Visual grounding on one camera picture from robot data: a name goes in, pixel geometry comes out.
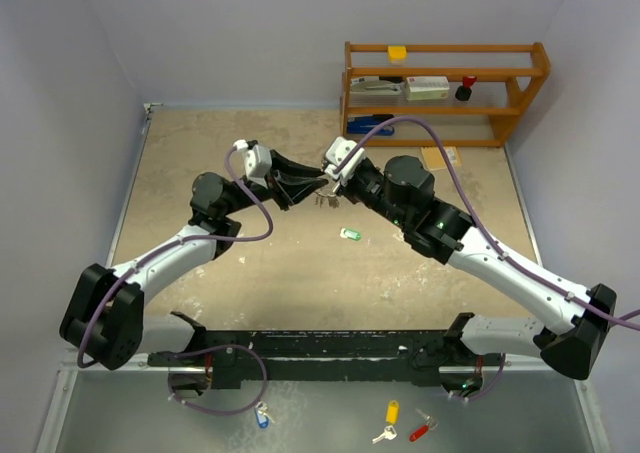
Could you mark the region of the metal keyring with keys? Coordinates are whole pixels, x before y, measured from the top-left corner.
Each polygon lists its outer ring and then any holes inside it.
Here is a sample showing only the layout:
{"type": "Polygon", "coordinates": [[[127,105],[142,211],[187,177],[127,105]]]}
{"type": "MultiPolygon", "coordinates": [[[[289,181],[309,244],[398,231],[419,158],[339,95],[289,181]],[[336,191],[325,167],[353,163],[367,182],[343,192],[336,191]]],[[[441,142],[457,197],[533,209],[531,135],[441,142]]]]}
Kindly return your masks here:
{"type": "Polygon", "coordinates": [[[339,196],[331,186],[322,187],[314,192],[315,205],[319,208],[338,209],[340,207],[339,196]]]}

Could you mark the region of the green tag key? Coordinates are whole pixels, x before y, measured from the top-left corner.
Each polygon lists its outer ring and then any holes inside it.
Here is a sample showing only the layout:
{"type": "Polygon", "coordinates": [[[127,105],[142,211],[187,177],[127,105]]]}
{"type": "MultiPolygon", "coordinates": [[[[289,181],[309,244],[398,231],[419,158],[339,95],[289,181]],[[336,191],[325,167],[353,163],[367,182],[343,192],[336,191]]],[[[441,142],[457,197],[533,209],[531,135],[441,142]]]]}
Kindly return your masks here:
{"type": "Polygon", "coordinates": [[[361,239],[361,234],[358,231],[349,228],[342,228],[339,235],[341,238],[352,241],[359,241],[361,239]]]}

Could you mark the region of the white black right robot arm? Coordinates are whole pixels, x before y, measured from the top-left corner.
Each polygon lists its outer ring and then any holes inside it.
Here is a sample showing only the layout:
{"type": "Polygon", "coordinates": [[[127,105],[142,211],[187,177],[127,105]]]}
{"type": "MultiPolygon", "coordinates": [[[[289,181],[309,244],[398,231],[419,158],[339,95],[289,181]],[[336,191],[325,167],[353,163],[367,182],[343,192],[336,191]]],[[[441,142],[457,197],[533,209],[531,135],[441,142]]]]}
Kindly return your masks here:
{"type": "Polygon", "coordinates": [[[436,197],[434,176],[415,157],[396,156],[379,170],[360,156],[342,171],[327,171],[336,193],[398,226],[414,251],[480,279],[529,312],[506,320],[460,315],[444,342],[452,362],[510,353],[539,357],[572,379],[589,377],[610,330],[605,317],[615,310],[611,288],[563,279],[484,236],[468,213],[436,197]]]}

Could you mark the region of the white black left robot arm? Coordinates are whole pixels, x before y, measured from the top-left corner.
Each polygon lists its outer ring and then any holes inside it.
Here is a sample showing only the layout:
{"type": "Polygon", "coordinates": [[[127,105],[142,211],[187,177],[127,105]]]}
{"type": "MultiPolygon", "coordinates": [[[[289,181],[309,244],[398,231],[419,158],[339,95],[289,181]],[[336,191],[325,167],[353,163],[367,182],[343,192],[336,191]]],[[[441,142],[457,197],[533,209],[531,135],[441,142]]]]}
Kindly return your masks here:
{"type": "Polygon", "coordinates": [[[191,218],[170,239],[116,266],[83,270],[59,334],[77,349],[82,368],[123,366],[143,341],[144,310],[156,295],[188,272],[224,255],[236,243],[268,238],[273,201],[286,211],[327,185],[320,169],[293,162],[255,141],[239,141],[245,174],[199,174],[191,186],[191,218]]]}

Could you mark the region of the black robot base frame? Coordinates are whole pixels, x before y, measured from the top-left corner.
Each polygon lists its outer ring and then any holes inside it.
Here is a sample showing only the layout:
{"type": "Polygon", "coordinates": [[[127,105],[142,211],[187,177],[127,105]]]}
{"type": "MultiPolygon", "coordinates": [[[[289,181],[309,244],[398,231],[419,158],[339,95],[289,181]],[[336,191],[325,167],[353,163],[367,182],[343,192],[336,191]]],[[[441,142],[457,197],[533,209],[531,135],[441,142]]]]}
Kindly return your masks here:
{"type": "Polygon", "coordinates": [[[245,381],[405,382],[460,386],[445,370],[479,375],[498,366],[498,354],[480,356],[463,346],[461,314],[447,330],[208,330],[189,318],[194,336],[182,353],[157,352],[153,367],[185,373],[207,366],[213,389],[238,389],[245,381]]]}

